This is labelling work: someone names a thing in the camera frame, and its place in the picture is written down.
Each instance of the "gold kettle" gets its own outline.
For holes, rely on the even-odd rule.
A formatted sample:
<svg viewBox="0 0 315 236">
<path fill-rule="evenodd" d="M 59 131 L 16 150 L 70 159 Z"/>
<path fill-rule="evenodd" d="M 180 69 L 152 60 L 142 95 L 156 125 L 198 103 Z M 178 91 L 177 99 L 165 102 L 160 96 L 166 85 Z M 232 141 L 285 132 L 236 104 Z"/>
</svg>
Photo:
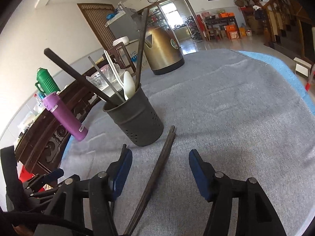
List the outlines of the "gold kettle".
<svg viewBox="0 0 315 236">
<path fill-rule="evenodd" d="M 147 28 L 144 53 L 155 75 L 169 73 L 185 63 L 176 41 L 158 26 Z"/>
</svg>

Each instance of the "tile floor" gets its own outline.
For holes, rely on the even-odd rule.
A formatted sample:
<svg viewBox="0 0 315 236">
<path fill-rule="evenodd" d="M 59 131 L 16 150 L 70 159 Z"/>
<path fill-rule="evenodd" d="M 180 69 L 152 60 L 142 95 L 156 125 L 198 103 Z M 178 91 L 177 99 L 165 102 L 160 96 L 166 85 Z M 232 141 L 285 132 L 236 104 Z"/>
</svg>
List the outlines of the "tile floor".
<svg viewBox="0 0 315 236">
<path fill-rule="evenodd" d="M 271 56 L 275 56 L 281 59 L 283 62 L 287 64 L 287 66 L 294 71 L 296 63 L 283 55 L 282 53 L 267 47 L 264 45 L 264 36 L 262 35 L 253 35 L 253 36 L 245 36 L 242 39 L 229 40 L 224 38 L 220 41 L 211 40 L 211 42 L 207 41 L 199 41 L 196 42 L 193 39 L 188 39 L 180 43 L 183 54 L 194 53 L 203 50 L 211 50 L 211 49 L 231 49 L 237 51 L 248 51 L 248 52 L 258 52 L 264 53 Z M 303 76 L 297 75 L 298 79 L 305 86 L 307 79 Z M 308 91 L 311 99 L 315 103 L 315 80 L 311 86 L 311 89 Z"/>
</svg>

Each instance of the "purple thermos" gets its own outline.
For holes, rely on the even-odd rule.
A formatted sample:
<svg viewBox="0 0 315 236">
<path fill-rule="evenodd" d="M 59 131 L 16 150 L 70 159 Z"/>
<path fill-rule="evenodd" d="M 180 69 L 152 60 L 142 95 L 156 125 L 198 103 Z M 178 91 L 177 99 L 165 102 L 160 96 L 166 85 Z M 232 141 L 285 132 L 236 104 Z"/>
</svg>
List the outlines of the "purple thermos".
<svg viewBox="0 0 315 236">
<path fill-rule="evenodd" d="M 43 104 L 76 140 L 81 141 L 85 138 L 88 129 L 79 122 L 57 93 L 50 93 L 43 99 Z"/>
</svg>

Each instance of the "utensil holder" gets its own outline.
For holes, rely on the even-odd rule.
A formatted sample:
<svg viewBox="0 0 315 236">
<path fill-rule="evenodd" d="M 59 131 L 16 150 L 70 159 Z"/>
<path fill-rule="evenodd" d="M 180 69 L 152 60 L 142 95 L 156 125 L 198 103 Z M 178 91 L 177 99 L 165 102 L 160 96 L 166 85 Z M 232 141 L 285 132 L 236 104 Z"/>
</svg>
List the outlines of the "utensil holder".
<svg viewBox="0 0 315 236">
<path fill-rule="evenodd" d="M 116 94 L 111 96 L 111 100 L 120 101 Z M 126 136 L 137 146 L 154 143 L 164 129 L 161 119 L 151 106 L 141 86 L 130 99 L 117 107 L 106 102 L 103 111 L 109 114 Z"/>
</svg>

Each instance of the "striped curtain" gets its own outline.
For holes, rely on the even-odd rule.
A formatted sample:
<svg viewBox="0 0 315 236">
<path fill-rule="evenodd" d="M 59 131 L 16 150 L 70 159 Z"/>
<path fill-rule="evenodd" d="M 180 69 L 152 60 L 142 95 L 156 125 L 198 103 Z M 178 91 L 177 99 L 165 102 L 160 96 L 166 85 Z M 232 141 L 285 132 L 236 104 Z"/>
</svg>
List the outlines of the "striped curtain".
<svg viewBox="0 0 315 236">
<path fill-rule="evenodd" d="M 83 16 L 105 50 L 112 48 L 115 37 L 105 26 L 106 16 L 114 12 L 111 4 L 80 3 L 78 4 Z"/>
</svg>

